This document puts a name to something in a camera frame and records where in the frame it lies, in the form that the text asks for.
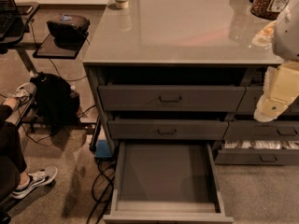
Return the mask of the grey drawer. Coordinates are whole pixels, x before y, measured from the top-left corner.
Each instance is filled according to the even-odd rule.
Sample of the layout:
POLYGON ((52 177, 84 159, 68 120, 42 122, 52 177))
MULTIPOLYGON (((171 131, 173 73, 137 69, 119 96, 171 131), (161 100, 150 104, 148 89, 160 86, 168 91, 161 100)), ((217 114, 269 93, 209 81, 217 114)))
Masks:
POLYGON ((245 93, 234 86, 108 85, 98 87, 106 111, 236 111, 245 93))
POLYGON ((238 120, 229 123, 224 140, 280 140, 298 141, 298 121, 258 122, 238 120))
MULTIPOLYGON (((246 87, 245 94, 236 112, 238 114, 253 114, 256 105, 263 94, 262 86, 246 87)), ((287 115, 299 113, 299 98, 297 98, 285 111, 287 115)))
POLYGON ((221 165, 298 165, 299 150, 256 148, 250 141, 226 141, 214 158, 221 165))
POLYGON ((221 140, 227 122, 195 119, 116 119, 108 123, 113 139, 221 140))
POLYGON ((105 224, 233 224, 209 145, 123 142, 105 224))

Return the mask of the grey drawer cabinet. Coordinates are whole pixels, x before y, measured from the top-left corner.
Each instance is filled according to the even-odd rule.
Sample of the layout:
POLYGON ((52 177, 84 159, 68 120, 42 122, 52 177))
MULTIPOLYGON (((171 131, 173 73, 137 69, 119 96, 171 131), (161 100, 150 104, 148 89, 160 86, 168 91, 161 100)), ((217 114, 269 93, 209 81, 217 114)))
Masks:
POLYGON ((234 86, 245 91, 263 86, 264 71, 280 60, 271 49, 252 45, 266 22, 249 10, 248 0, 130 0, 126 9, 108 3, 83 64, 109 146, 133 140, 111 137, 108 123, 116 119, 217 120, 228 126, 254 120, 253 114, 236 111, 106 111, 98 92, 108 85, 234 86))

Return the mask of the blue box on floor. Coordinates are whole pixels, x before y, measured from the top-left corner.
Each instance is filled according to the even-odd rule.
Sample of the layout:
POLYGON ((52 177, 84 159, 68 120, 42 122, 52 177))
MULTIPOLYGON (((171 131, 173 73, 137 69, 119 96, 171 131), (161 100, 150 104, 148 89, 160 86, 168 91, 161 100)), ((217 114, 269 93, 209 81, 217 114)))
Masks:
POLYGON ((109 159, 112 157, 106 140, 98 140, 96 143, 95 157, 98 159, 109 159))

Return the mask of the black headset device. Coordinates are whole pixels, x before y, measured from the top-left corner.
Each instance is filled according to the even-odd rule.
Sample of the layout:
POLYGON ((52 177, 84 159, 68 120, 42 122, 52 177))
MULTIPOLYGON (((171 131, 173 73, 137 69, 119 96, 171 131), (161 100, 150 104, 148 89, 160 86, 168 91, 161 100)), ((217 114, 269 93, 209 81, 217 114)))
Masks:
POLYGON ((90 21, 81 15, 63 14, 47 21, 50 34, 59 43, 75 43, 87 36, 90 21))

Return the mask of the black backpack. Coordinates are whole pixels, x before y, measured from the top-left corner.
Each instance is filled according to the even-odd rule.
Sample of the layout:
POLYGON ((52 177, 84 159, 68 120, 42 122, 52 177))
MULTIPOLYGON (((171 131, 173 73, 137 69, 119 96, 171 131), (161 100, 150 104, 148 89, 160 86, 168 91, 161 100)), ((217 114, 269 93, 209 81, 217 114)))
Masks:
POLYGON ((78 124, 79 94, 66 80, 54 74, 39 73, 30 81, 36 85, 37 114, 50 125, 52 132, 62 126, 78 124))

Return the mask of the dark side shelf tray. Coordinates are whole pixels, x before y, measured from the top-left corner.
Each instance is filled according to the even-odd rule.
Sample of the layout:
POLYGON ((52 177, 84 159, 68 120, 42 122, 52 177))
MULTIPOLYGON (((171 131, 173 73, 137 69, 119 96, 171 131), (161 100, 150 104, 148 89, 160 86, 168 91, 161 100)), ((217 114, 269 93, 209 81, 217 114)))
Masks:
POLYGON ((42 44, 38 46, 33 57, 74 60, 77 58, 86 39, 87 35, 66 40, 59 40, 52 35, 48 35, 42 44))

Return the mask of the grey raised sneaker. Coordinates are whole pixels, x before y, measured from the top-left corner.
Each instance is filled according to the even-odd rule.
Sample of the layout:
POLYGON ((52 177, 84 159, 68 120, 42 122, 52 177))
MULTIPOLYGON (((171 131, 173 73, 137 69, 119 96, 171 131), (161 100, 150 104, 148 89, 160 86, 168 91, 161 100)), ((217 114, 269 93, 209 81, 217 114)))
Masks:
POLYGON ((5 100, 5 104, 9 105, 13 109, 19 106, 25 105, 31 101, 36 94, 36 85, 28 82, 20 85, 16 91, 10 94, 5 100))

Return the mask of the grey sneaker on floor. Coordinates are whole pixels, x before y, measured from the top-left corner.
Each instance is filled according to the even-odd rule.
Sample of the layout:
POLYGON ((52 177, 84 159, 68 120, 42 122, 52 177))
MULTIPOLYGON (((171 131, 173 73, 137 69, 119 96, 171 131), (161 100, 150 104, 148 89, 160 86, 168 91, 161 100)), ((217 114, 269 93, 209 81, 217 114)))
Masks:
POLYGON ((35 188, 50 184, 58 173, 54 166, 47 167, 34 173, 22 173, 19 185, 12 192, 14 199, 20 200, 30 194, 35 188))

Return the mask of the black laptop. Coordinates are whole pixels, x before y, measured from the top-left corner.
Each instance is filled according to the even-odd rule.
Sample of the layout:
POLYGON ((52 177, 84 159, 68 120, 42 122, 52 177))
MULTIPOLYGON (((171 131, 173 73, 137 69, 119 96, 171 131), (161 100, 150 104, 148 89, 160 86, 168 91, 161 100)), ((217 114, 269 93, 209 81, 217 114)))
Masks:
POLYGON ((14 0, 0 0, 0 39, 3 40, 10 26, 19 15, 14 0))

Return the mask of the person leg black trousers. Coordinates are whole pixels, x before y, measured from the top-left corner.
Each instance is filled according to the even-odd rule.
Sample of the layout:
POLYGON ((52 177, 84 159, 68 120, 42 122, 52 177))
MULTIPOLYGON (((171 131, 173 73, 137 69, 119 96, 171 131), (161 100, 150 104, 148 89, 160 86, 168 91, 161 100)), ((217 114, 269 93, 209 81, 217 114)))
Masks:
POLYGON ((20 135, 17 127, 8 122, 13 110, 9 105, 0 105, 0 156, 5 158, 0 166, 0 198, 6 198, 21 184, 21 174, 27 164, 21 151, 20 135))

